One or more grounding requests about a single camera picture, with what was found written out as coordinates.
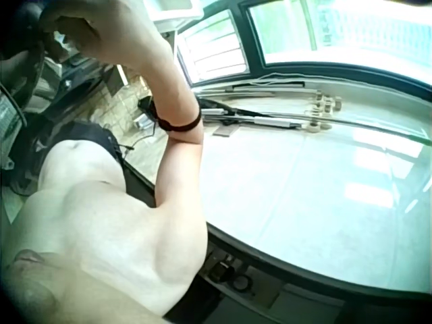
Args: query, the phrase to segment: skin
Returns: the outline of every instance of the skin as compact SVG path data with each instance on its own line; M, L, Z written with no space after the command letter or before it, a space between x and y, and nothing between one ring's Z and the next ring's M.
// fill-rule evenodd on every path
M40 22L88 56L140 71L172 125L196 119L194 95L142 1L53 1ZM207 249L203 125L168 136L155 209L126 194L121 167L98 144L66 140L49 152L2 251L3 285L33 323L164 323L185 294Z

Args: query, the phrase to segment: black hair tie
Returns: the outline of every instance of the black hair tie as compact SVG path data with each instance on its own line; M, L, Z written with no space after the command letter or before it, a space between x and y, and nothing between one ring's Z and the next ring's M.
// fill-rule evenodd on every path
M157 121L159 123L159 127L165 130L166 132L189 132L190 130L193 130L201 121L201 109L198 110L198 117L190 124L185 126L172 126L168 121L157 118Z

